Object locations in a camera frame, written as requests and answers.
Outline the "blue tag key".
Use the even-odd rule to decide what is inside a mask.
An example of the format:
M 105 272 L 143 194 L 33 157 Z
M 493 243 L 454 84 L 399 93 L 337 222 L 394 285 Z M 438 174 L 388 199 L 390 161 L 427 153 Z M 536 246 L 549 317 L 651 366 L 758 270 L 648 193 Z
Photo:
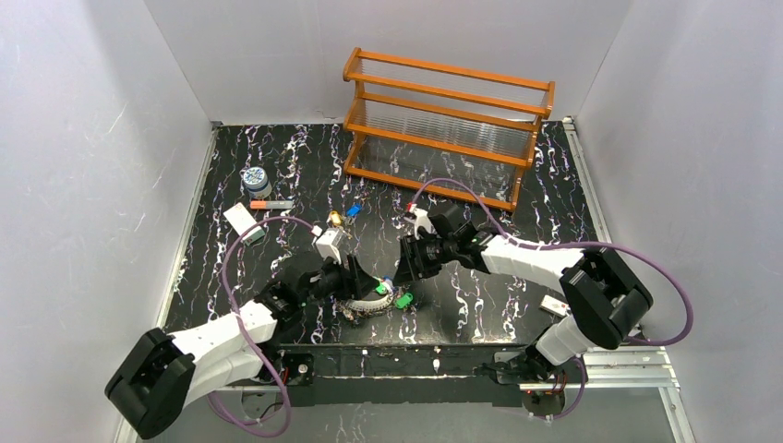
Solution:
M 346 211 L 345 217 L 355 218 L 358 215 L 358 213 L 361 211 L 361 209 L 362 207 L 359 204 L 355 204 Z

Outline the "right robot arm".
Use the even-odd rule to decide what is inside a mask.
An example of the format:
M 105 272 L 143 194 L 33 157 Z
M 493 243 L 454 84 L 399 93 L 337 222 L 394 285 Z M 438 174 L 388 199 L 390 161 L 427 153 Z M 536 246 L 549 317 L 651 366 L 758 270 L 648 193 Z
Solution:
M 592 348 L 614 350 L 652 307 L 652 295 L 613 249 L 552 249 L 514 242 L 498 230 L 475 227 L 455 208 L 411 208 L 414 231 L 401 238 L 393 283 L 440 273 L 453 261 L 466 269 L 512 276 L 565 298 L 569 315 L 546 328 L 508 367 L 527 377 L 545 373 Z

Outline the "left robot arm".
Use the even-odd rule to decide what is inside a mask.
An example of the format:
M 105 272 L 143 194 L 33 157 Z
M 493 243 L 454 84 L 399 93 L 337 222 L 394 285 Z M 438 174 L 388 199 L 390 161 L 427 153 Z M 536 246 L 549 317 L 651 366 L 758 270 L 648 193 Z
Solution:
M 159 328 L 142 334 L 107 382 L 104 395 L 139 437 L 156 437 L 192 401 L 258 376 L 268 360 L 252 347 L 299 322 L 308 304 L 333 299 L 367 307 L 386 301 L 388 295 L 388 284 L 363 271 L 352 255 L 338 261 L 305 254 L 237 314 L 171 334 Z

